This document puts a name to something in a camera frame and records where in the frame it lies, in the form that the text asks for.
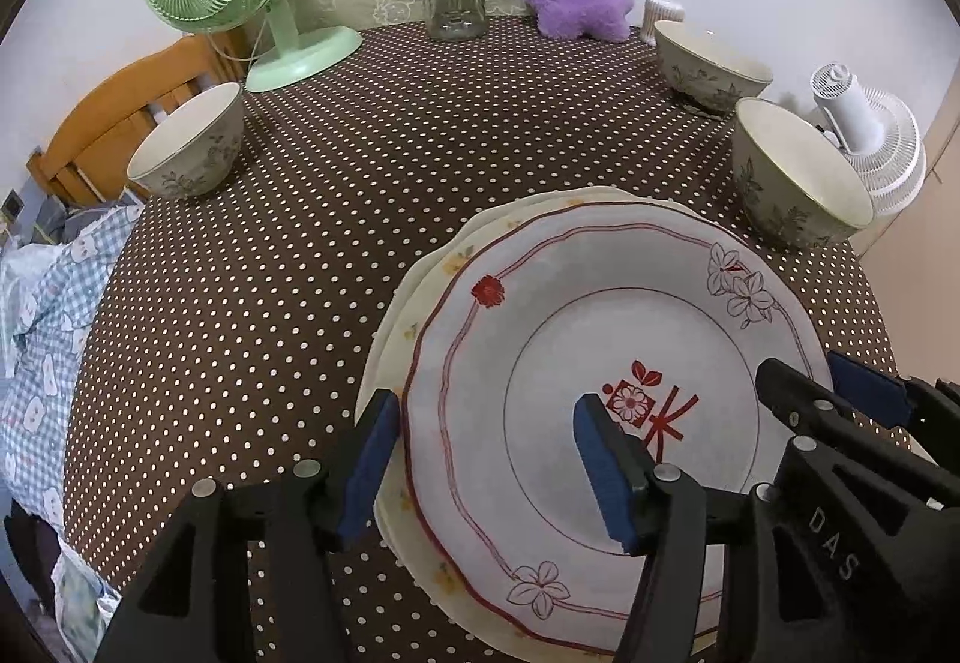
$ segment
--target fan stand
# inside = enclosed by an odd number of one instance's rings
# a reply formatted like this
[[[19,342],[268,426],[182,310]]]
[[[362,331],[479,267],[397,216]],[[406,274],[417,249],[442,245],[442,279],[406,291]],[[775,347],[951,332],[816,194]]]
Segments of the fan stand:
[[[296,84],[349,57],[362,41],[359,32],[345,26],[301,35],[296,31],[288,0],[272,0],[267,6],[267,23],[277,45],[253,63],[247,91],[271,91]]]

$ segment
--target fan base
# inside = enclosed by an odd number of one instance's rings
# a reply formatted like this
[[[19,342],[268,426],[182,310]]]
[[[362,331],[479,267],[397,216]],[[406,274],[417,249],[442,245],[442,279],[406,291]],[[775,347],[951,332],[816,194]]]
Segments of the fan base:
[[[349,57],[362,40],[359,32],[345,26],[301,35],[299,48],[285,54],[272,48],[256,60],[247,76],[247,91],[270,91],[296,84]]]

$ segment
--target floral bowl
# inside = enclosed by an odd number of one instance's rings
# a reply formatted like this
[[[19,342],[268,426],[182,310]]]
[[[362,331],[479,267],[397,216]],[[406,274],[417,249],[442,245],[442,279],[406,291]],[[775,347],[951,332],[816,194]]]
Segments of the floral bowl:
[[[856,170],[815,127],[761,99],[736,103],[733,182],[760,233],[792,248],[846,241],[874,220]]]
[[[229,174],[243,140],[239,84],[219,84],[174,110],[147,135],[127,177],[160,197],[197,197]]]
[[[738,99],[757,96],[774,80],[767,65],[686,23],[656,22],[654,34],[666,82],[694,113],[728,116]]]

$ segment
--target table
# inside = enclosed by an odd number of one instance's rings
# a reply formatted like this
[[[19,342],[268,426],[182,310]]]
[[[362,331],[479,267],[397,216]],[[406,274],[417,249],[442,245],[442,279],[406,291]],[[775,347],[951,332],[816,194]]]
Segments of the table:
[[[83,358],[66,532],[121,590],[196,479],[262,481],[323,455],[352,426],[406,269],[474,212],[529,193],[608,184],[683,203],[765,256],[824,347],[895,370],[850,246],[765,250],[731,186],[731,124],[680,109],[637,36],[557,43],[495,19],[479,41],[434,43],[402,24],[365,33],[323,75],[245,101],[227,185],[150,202]],[[358,659],[507,659],[430,604],[376,532],[331,567]],[[253,547],[256,645],[270,657],[263,568]]]

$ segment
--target bed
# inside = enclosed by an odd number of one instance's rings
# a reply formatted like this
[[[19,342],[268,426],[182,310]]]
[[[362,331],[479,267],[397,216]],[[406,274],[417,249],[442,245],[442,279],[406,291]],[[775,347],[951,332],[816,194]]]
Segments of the bed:
[[[142,211],[117,198],[125,190],[139,191],[127,180],[127,163],[165,113],[208,86],[242,79],[241,65],[222,54],[247,55],[242,33],[218,36],[215,47],[207,38],[181,38],[91,91],[47,149],[32,154],[27,168],[56,200],[74,209],[102,209],[99,219],[67,244],[8,248],[0,257],[0,484],[8,498],[59,537],[61,557],[51,573],[56,624],[80,661],[92,660],[119,599],[65,543],[62,513],[64,447],[86,336]],[[7,500],[0,518],[10,507]],[[6,532],[0,529],[0,535],[3,550]],[[4,588],[22,583],[11,568],[16,563],[6,562]],[[0,626],[5,643],[31,627],[25,591],[7,590],[4,597],[7,593],[23,611],[22,616],[5,612]],[[37,660],[51,659],[49,653],[38,655]]]

